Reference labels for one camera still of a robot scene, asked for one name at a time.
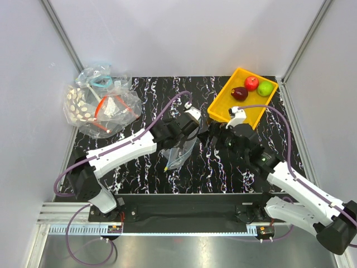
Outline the dark red apple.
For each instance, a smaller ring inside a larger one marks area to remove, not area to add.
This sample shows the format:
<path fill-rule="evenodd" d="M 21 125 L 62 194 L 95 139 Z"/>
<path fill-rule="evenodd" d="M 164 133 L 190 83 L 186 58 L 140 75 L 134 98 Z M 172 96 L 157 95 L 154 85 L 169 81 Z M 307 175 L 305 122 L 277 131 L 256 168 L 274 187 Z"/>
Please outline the dark red apple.
<path fill-rule="evenodd" d="M 248 91 L 245 87 L 236 87 L 231 90 L 231 96 L 240 102 L 245 101 L 248 98 Z"/>

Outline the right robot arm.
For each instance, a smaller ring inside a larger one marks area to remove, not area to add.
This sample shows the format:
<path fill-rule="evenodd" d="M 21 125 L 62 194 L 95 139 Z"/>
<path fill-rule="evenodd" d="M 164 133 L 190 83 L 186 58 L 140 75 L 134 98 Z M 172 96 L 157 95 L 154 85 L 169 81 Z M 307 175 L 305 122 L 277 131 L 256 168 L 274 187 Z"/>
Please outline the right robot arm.
<path fill-rule="evenodd" d="M 262 202 L 253 207 L 257 220 L 274 218 L 290 223 L 315 236 L 336 255 L 354 247 L 356 202 L 343 202 L 294 171 L 287 161 L 264 148 L 250 125 L 232 127 L 214 122 L 198 138 L 204 145 L 213 143 L 219 150 L 227 149 L 261 179 L 298 201 L 294 205 L 273 194 L 264 194 Z"/>

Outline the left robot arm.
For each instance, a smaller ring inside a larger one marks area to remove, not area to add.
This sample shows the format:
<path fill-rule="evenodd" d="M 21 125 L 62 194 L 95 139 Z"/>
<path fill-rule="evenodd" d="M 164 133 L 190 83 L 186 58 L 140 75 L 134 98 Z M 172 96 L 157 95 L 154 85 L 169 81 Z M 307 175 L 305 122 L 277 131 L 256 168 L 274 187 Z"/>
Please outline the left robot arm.
<path fill-rule="evenodd" d="M 67 177 L 76 200 L 97 207 L 108 221 L 120 216 L 118 201 L 100 179 L 111 170 L 144 155 L 182 147 L 198 130 L 201 112 L 196 108 L 174 119 L 159 119 L 148 129 L 73 159 Z"/>

